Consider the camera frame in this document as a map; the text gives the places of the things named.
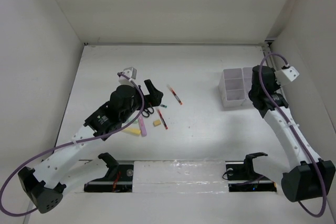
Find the red pen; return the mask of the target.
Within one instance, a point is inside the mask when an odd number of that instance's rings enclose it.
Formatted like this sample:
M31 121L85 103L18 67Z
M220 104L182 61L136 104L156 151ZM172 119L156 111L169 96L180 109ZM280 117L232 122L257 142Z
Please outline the red pen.
M163 115L162 115L161 110L160 110L160 109L156 109L156 111L158 112L159 117L160 117L160 119L161 119L161 121L162 121L162 123L163 123L165 129L168 130L167 123L166 123L166 121L165 121L165 119L164 119L164 117L163 117Z
M170 92L174 95L174 97L176 98L176 100L178 101L178 103L180 105L183 105L181 99L178 97L178 95L176 94L175 90L169 84L167 84L166 86L170 90Z

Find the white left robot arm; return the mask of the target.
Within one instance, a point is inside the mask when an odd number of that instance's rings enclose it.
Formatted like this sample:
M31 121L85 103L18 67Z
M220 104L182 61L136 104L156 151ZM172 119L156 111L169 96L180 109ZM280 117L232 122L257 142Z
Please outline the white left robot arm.
M109 101L85 120L69 147L54 152L33 168L25 166L18 172L24 192L41 214L53 210L75 187L117 176L119 163L109 153L101 153L80 167L75 167L75 163L104 143L109 133L119 130L135 111L161 104L163 92L149 79L144 84L147 95L132 84L118 86Z

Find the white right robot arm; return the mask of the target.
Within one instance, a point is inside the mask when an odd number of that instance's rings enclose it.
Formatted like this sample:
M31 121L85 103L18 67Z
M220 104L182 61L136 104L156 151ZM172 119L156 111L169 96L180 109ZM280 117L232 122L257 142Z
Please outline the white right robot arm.
M335 175L333 162L323 160L313 150L295 123L288 102L277 92L282 84L289 84L298 75L289 65L280 71L261 65L253 67L249 98L275 133L287 161L281 162L269 154L258 152L246 155L243 165L247 178L266 176L281 186L290 202L318 197L325 199Z

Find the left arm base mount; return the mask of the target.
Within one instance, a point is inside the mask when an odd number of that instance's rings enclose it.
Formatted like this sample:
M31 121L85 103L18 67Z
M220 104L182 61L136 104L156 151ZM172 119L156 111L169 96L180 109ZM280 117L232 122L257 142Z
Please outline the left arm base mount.
M109 153L98 156L108 169L106 174L84 185L86 193L131 193L133 187L134 163L119 163Z

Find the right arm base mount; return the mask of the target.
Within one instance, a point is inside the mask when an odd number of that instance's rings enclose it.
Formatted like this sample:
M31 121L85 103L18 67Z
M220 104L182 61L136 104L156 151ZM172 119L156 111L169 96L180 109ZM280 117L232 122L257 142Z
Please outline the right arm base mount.
M268 155L258 152L247 154L243 161L226 162L226 171L223 173L222 179L228 182L230 193L277 192L274 182L254 171L253 159L262 156Z

